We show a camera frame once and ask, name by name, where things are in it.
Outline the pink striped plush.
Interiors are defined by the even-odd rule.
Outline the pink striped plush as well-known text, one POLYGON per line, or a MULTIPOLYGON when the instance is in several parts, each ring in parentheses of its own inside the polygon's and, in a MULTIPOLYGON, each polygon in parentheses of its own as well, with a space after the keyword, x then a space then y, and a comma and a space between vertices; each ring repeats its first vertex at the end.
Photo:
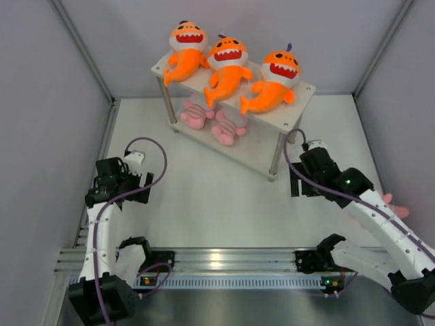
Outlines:
POLYGON ((214 139, 223 146, 234 145, 234 140, 247 132, 248 119, 238 111, 224 107, 216 113, 215 119, 217 122, 211 132, 214 139))

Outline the large orange shark plush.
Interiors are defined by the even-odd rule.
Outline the large orange shark plush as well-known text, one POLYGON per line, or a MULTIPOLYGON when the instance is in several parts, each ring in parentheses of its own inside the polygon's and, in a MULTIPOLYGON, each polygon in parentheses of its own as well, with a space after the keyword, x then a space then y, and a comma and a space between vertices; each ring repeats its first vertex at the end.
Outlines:
POLYGON ((261 80, 252 84, 255 98, 240 96, 241 113, 267 113, 282 102, 292 104, 296 95, 292 88, 300 81, 301 68, 292 53, 292 44, 285 50, 273 51, 266 55, 261 65, 261 80))

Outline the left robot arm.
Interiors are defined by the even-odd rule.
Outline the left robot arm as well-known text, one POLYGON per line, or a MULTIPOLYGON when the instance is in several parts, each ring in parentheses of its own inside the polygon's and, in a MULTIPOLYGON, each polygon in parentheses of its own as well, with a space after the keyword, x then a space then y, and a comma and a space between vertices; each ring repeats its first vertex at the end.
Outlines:
POLYGON ((122 210, 126 200, 146 204, 141 191, 144 153, 96 162, 97 175, 85 196, 88 240, 84 265, 68 297, 85 325, 112 325, 135 314, 133 284, 154 262, 149 242, 134 233, 134 221, 122 210))

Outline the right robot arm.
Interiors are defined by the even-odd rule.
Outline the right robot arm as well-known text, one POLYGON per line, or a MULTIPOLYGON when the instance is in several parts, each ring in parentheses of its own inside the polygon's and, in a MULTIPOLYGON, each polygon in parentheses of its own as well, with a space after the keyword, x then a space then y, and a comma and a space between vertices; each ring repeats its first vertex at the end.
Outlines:
POLYGON ((341 171, 320 141, 302 148, 300 162, 289 165, 292 196, 319 196, 337 204, 365 227, 383 251, 363 249, 331 234, 315 249, 296 253, 298 271, 353 270, 387 289, 408 312, 422 315, 434 303, 434 249, 384 202, 361 171, 341 171))

